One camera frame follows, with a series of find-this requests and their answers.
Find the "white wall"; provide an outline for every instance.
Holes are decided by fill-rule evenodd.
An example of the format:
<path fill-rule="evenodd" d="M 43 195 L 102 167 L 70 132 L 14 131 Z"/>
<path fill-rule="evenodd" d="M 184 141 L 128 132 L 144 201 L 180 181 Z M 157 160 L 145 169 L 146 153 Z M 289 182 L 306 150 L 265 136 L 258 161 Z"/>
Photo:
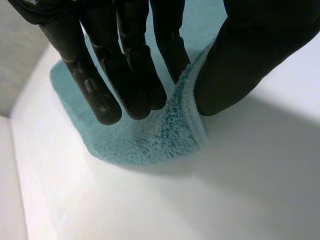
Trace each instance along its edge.
<path fill-rule="evenodd" d="M 0 239 L 27 239 L 10 122 L 2 116 L 0 116 Z"/>

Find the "microfiber cloth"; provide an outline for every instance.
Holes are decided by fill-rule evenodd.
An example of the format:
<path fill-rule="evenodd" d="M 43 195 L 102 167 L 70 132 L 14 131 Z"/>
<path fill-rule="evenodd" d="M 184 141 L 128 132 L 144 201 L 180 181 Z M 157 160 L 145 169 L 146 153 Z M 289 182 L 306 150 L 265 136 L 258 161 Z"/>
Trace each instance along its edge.
<path fill-rule="evenodd" d="M 62 61 L 51 70 L 53 88 L 91 155 L 117 165 L 145 166 L 189 155 L 207 141 L 202 117 L 197 111 L 194 86 L 197 75 L 226 19 L 222 0 L 186 0 L 180 33 L 191 65 L 175 86 L 169 76 L 153 34 L 151 14 L 147 20 L 146 42 L 157 73 L 166 90 L 166 106 L 136 121 L 122 111 L 121 120 L 111 126 L 98 122 Z M 104 75 L 88 37 L 86 44 L 99 73 Z"/>

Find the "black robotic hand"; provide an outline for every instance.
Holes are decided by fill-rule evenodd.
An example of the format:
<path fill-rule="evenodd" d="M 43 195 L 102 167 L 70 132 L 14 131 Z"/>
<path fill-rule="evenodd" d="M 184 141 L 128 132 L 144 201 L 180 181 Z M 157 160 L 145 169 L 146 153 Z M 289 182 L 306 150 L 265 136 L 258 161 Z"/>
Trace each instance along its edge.
<path fill-rule="evenodd" d="M 30 23 L 38 24 L 60 53 L 73 79 L 104 125 L 122 110 L 98 73 L 81 24 L 99 63 L 128 115 L 141 120 L 166 104 L 167 96 L 146 45 L 149 0 L 9 0 Z M 150 0 L 158 48 L 176 83 L 190 63 L 180 37 L 185 0 Z M 124 54 L 118 43 L 118 30 Z"/>

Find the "white surface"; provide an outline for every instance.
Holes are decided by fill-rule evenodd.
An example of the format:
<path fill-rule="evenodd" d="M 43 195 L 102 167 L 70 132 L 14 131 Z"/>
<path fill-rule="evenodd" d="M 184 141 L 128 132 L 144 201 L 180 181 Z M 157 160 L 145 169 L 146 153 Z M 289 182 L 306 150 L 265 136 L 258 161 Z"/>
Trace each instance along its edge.
<path fill-rule="evenodd" d="M 89 155 L 50 85 L 50 47 L 12 114 L 29 239 L 318 239 L 319 45 L 208 117 L 207 149 L 135 169 Z"/>
<path fill-rule="evenodd" d="M 0 116 L 0 239 L 27 239 L 10 122 L 2 116 Z"/>

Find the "fluffy towel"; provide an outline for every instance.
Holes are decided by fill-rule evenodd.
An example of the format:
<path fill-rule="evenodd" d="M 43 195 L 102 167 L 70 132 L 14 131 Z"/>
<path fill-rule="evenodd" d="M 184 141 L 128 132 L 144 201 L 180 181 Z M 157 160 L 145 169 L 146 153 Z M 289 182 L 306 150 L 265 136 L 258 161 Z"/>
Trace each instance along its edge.
<path fill-rule="evenodd" d="M 144 166 L 188 155 L 206 142 L 205 128 L 194 99 L 194 85 L 225 18 L 222 0 L 186 0 L 181 35 L 192 64 L 175 86 L 157 49 L 150 14 L 146 40 L 168 101 L 162 110 L 152 111 L 141 121 L 129 118 L 123 110 L 122 119 L 115 125 L 100 124 L 64 63 L 60 61 L 53 67 L 51 83 L 93 156 L 118 165 Z M 86 43 L 95 65 L 111 89 L 88 39 Z"/>

